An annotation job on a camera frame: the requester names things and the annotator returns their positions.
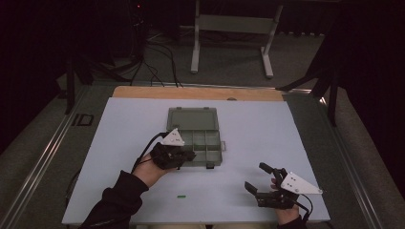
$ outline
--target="table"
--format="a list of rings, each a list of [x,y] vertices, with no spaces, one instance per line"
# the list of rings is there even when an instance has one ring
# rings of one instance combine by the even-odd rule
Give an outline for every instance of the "table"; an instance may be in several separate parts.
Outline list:
[[[224,100],[229,97],[238,101]],[[254,196],[244,188],[249,181],[259,191],[268,190],[270,176],[258,168],[260,162],[285,167],[317,185],[288,105],[282,100],[280,93],[270,89],[116,88],[62,222],[79,224],[86,218],[104,188],[114,185],[119,170],[129,171],[149,139],[164,131],[167,110],[173,106],[217,108],[221,138],[227,146],[223,164],[214,170],[183,167],[166,175],[142,195],[144,205],[131,222],[276,221],[274,211],[257,207]],[[330,219],[322,196],[310,198],[314,211],[309,220]],[[309,206],[304,199],[298,200]]]
[[[191,60],[191,72],[197,73],[200,61],[200,31],[235,31],[268,34],[268,40],[261,48],[263,64],[265,66],[266,77],[273,77],[268,51],[270,50],[278,21],[283,10],[283,5],[279,5],[272,19],[256,17],[238,17],[224,15],[210,15],[200,13],[200,0],[196,0],[196,14],[194,26],[194,49]]]

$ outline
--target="dark background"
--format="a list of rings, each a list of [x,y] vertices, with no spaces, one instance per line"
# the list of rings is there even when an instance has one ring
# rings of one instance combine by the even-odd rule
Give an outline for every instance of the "dark background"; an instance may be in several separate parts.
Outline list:
[[[203,1],[202,12],[271,17],[275,9],[268,1],[218,2]],[[108,7],[111,1],[107,0],[0,3],[0,152],[58,95],[55,80],[66,72],[71,52],[84,52],[104,62],[112,62],[114,56],[141,52],[141,43],[136,43],[132,52],[127,48],[136,40],[128,39],[129,35],[141,37],[139,31],[131,30],[134,18],[123,16],[128,13],[128,2],[115,3],[116,8]],[[179,25],[194,24],[193,1],[134,3],[142,6],[136,11],[144,19],[142,32],[154,27],[179,39]],[[404,4],[344,3],[337,7],[334,3],[289,3],[278,32],[327,35],[310,71],[341,66],[339,85],[347,90],[404,195]]]

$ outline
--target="open box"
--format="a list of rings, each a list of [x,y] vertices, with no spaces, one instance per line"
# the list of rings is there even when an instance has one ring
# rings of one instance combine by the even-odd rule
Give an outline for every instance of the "open box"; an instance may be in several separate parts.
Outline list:
[[[167,131],[178,128],[185,151],[193,151],[196,157],[182,166],[205,166],[213,169],[223,161],[220,128],[215,108],[170,108]]]

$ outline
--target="person's left hand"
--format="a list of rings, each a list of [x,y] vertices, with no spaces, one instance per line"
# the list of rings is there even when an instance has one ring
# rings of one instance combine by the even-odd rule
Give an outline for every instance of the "person's left hand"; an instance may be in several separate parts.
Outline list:
[[[142,180],[149,188],[152,187],[163,175],[176,170],[162,170],[159,168],[151,159],[150,154],[144,156],[141,160],[141,163],[137,166],[134,173],[134,176]]]

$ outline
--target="white bracket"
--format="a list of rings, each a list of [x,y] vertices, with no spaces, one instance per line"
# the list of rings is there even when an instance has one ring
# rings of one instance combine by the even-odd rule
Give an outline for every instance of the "white bracket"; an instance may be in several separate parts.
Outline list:
[[[161,142],[162,145],[171,145],[171,146],[183,146],[184,141],[182,140],[178,129],[174,129],[169,133]]]
[[[286,176],[281,187],[295,194],[322,194],[323,191],[292,172]]]

